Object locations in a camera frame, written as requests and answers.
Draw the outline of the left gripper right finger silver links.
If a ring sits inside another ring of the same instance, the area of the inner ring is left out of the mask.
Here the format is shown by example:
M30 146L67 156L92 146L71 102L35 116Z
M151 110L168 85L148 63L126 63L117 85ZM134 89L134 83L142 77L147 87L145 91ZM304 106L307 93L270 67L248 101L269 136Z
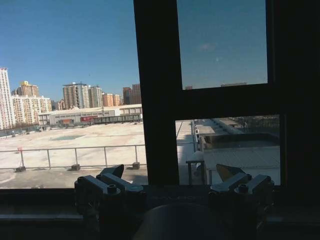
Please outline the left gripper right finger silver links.
M220 215L265 216L273 206L274 181L269 175L252 176L239 167L216 164L220 183L211 184L208 205Z

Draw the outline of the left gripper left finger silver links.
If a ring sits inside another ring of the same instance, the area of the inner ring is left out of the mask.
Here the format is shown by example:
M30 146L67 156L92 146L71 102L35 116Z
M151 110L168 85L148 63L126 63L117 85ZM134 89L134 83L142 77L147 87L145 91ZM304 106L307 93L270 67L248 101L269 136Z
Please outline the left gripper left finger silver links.
M124 166L104 168L97 176L80 176L74 182L75 206L82 216L141 212L147 193L143 185L122 179Z

